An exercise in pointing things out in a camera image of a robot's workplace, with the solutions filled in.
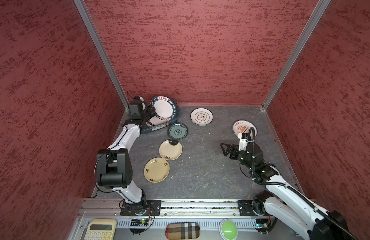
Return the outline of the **white plate flower outline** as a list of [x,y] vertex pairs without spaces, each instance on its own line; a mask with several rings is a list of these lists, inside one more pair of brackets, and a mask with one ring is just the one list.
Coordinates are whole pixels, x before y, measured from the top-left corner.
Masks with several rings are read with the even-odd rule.
[[206,108],[197,108],[191,112],[191,120],[199,126],[206,126],[214,119],[213,113]]

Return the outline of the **white plate green HAO SHI rim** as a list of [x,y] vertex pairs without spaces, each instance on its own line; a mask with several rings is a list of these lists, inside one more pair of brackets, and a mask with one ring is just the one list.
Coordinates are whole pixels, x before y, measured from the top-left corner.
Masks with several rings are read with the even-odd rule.
[[152,98],[150,105],[155,108],[156,117],[161,120],[171,120],[177,114],[177,106],[173,100],[165,96]]

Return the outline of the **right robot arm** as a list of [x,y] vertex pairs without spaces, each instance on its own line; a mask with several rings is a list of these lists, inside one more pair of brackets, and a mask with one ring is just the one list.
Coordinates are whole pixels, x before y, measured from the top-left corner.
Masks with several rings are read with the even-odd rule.
[[258,216],[272,215],[305,240],[354,240],[345,218],[337,211],[328,211],[292,187],[275,165],[265,163],[257,144],[221,144],[224,156],[247,167],[254,183],[265,190],[254,196],[253,212]]

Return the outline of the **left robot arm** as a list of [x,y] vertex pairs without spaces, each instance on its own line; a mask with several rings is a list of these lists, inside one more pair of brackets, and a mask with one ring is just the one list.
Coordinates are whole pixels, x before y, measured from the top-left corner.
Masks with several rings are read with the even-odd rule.
[[129,105],[129,119],[122,125],[121,133],[107,149],[99,150],[96,155],[96,188],[104,187],[108,193],[121,195],[125,208],[137,216],[144,215],[150,207],[144,191],[133,181],[129,151],[143,129],[147,128],[147,121],[155,115],[155,109],[143,98],[133,98]]

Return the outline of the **white plate orange sunburst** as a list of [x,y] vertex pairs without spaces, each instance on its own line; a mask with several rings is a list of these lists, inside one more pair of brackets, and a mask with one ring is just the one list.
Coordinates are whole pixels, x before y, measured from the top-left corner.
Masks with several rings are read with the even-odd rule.
[[237,120],[236,122],[233,123],[232,130],[235,136],[237,137],[239,134],[249,134],[250,133],[250,128],[254,129],[254,133],[257,136],[258,130],[256,126],[246,120]]

